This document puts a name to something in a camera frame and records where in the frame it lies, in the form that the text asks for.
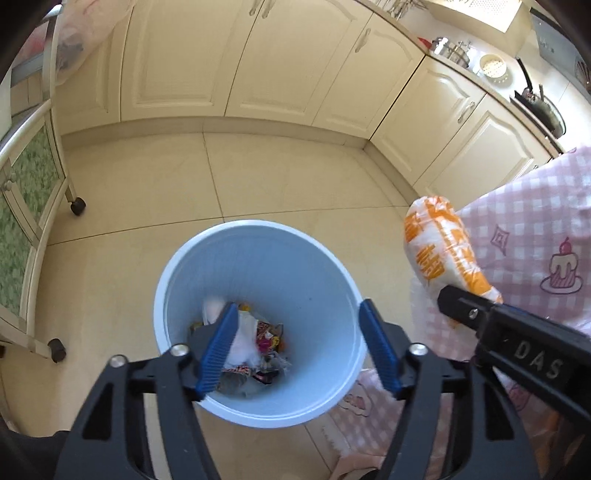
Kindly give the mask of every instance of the stainless steel pot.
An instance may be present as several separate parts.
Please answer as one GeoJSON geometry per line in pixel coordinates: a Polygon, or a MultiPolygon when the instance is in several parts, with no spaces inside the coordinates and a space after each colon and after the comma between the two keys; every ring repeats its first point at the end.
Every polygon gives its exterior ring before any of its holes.
{"type": "Polygon", "coordinates": [[[467,53],[468,47],[469,45],[462,41],[455,44],[447,37],[437,37],[433,40],[430,50],[467,69],[470,64],[470,58],[467,53]]]}

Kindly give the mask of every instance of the pink checkered cloth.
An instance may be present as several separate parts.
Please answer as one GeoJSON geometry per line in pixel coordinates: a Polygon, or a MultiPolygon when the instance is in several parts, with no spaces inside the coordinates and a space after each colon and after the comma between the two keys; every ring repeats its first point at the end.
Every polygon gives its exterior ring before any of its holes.
{"type": "MultiPolygon", "coordinates": [[[[505,303],[591,335],[591,147],[579,147],[464,207],[459,216],[476,260],[505,303]]],[[[416,340],[440,356],[470,358],[474,332],[439,313],[414,279],[411,289],[416,340]]],[[[501,381],[536,449],[553,433],[552,411],[509,378],[501,381]]],[[[451,398],[442,398],[428,478],[439,475],[445,455],[451,398]]],[[[339,472],[347,465],[379,466],[401,412],[375,371],[361,373],[329,415],[346,440],[339,472]]]]}

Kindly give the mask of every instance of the cream cabinet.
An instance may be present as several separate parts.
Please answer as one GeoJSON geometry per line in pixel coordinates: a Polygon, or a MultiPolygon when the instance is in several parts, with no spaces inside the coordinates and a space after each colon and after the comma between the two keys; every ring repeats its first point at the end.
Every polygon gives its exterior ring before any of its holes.
{"type": "Polygon", "coordinates": [[[487,96],[414,188],[460,209],[549,159],[536,137],[487,96]]]}
{"type": "Polygon", "coordinates": [[[129,15],[107,39],[56,88],[56,112],[61,134],[119,122],[121,63],[129,15]]]}
{"type": "Polygon", "coordinates": [[[370,17],[352,0],[265,0],[226,116],[311,125],[370,17]]]}
{"type": "Polygon", "coordinates": [[[423,57],[412,41],[373,14],[313,126],[370,138],[423,57]]]}
{"type": "Polygon", "coordinates": [[[414,184],[484,95],[464,76],[426,57],[371,141],[414,184]]]}
{"type": "Polygon", "coordinates": [[[121,78],[121,119],[223,116],[254,0],[138,0],[121,78]]]}

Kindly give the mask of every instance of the trash can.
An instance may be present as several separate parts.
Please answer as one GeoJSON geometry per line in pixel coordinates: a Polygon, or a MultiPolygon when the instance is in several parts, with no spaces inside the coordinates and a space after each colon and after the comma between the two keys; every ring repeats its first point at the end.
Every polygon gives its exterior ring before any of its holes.
{"type": "Polygon", "coordinates": [[[251,397],[212,392],[200,405],[249,427],[288,427],[336,405],[366,354],[358,325],[362,300],[340,261],[312,237],[279,223],[239,220],[185,243],[168,262],[154,301],[161,353],[187,341],[203,300],[253,306],[284,325],[288,372],[251,397]]]}

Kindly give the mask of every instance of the screw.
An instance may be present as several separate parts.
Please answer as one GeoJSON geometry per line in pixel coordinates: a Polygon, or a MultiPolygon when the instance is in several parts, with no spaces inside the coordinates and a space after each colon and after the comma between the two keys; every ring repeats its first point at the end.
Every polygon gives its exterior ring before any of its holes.
{"type": "Polygon", "coordinates": [[[184,343],[177,343],[170,348],[172,356],[185,356],[189,352],[189,347],[184,343]]]}
{"type": "Polygon", "coordinates": [[[127,359],[123,355],[114,355],[109,360],[109,365],[113,368],[119,368],[127,363],[127,359]]]}
{"type": "Polygon", "coordinates": [[[427,355],[429,349],[422,343],[413,343],[410,347],[408,347],[408,351],[413,355],[422,356],[427,355]]]}

